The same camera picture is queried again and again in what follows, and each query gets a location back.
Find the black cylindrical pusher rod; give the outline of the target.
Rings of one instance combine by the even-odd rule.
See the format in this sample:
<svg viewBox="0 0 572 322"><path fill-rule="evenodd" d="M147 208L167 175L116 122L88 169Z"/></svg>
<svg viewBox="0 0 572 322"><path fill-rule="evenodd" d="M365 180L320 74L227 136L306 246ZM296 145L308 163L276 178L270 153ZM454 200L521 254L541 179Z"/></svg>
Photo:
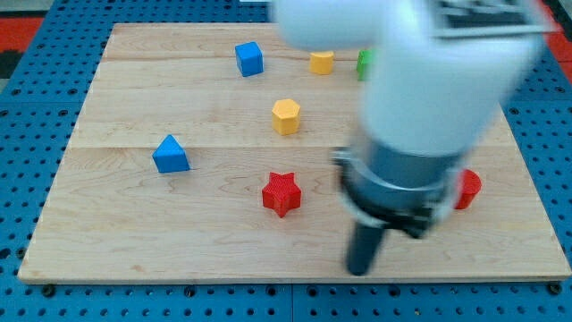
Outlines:
<svg viewBox="0 0 572 322"><path fill-rule="evenodd" d="M366 275L383 242L385 227L371 227L356 222L346 255L346 268L352 275Z"/></svg>

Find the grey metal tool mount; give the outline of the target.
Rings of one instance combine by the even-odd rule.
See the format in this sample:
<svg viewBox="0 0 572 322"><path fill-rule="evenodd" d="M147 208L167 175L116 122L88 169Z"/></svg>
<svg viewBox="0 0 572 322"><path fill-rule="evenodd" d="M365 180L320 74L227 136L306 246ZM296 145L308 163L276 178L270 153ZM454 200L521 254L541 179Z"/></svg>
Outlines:
<svg viewBox="0 0 572 322"><path fill-rule="evenodd" d="M459 153L415 154L356 135L332 152L332 162L340 168L342 203L360 228L422 238L450 217L460 195Z"/></svg>

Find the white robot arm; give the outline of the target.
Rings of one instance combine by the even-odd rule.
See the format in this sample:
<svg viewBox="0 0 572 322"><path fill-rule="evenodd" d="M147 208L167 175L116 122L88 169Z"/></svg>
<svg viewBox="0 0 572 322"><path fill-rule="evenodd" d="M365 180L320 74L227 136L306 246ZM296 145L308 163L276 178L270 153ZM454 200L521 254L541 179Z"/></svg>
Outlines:
<svg viewBox="0 0 572 322"><path fill-rule="evenodd" d="M467 155L551 29L533 1L273 3L282 39L308 52L369 48L363 104L333 156L365 275L387 230L419 238L458 203Z"/></svg>

